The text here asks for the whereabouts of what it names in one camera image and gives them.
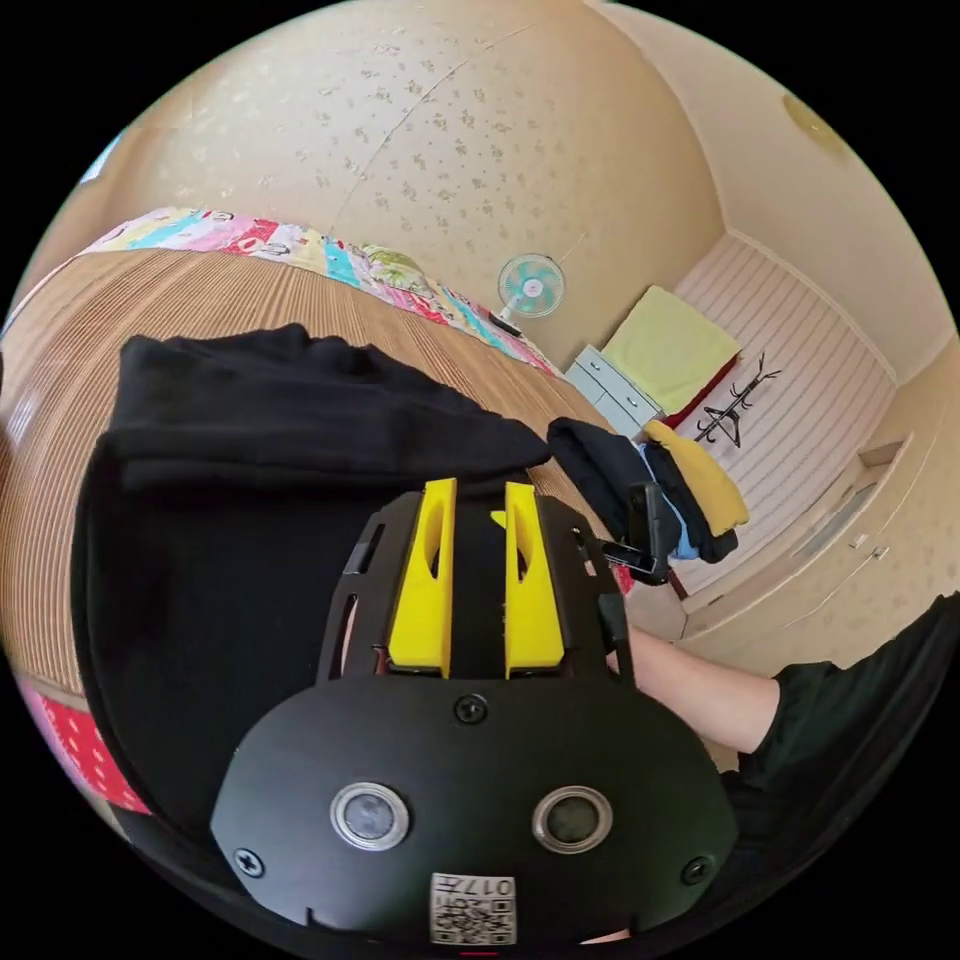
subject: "yellow robot part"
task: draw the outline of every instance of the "yellow robot part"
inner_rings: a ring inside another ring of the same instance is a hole
[[[444,679],[450,676],[456,502],[455,479],[424,488],[387,644],[396,666],[439,670]]]
[[[529,484],[506,484],[507,584],[504,640],[507,677],[515,670],[552,669],[563,659],[563,633]],[[526,567],[523,575],[518,557]]]

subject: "white cabinet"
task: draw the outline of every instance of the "white cabinet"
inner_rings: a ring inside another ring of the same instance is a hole
[[[566,378],[624,436],[633,437],[651,420],[663,415],[642,390],[607,363],[594,347],[583,348]]]

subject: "yellow towel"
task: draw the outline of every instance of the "yellow towel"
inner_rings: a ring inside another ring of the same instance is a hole
[[[699,443],[678,437],[659,420],[651,420],[643,432],[673,457],[715,537],[750,519],[737,485]]]
[[[600,351],[664,413],[678,413],[740,346],[662,287],[650,287]]]

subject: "patterned blanket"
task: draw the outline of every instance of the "patterned blanket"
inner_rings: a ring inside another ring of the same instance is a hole
[[[309,227],[224,210],[163,207],[120,224],[82,252],[153,247],[261,257],[311,270],[461,330],[551,376],[562,376],[529,340],[495,326],[488,319],[489,310],[430,279],[409,257],[384,247],[350,244]]]

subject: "label sticker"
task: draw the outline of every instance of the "label sticker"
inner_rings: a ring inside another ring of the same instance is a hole
[[[517,898],[513,877],[433,874],[430,940],[454,947],[516,943]]]

